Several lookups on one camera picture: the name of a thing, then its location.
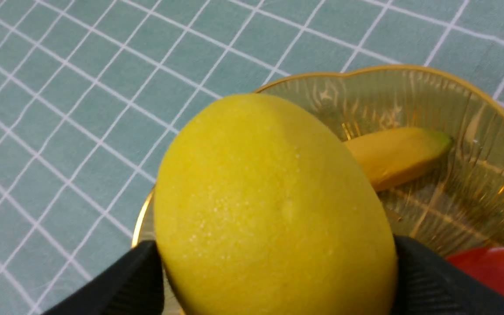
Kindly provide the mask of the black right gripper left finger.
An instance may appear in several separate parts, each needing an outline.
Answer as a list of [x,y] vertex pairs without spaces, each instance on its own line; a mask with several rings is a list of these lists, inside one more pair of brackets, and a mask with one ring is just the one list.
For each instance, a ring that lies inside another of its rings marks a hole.
[[46,315],[160,315],[164,276],[155,241],[143,241]]

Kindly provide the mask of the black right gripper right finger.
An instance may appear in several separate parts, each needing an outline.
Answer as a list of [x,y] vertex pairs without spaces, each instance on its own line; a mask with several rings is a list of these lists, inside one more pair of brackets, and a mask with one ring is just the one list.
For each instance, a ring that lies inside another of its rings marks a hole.
[[504,296],[416,239],[394,241],[399,275],[392,315],[504,315]]

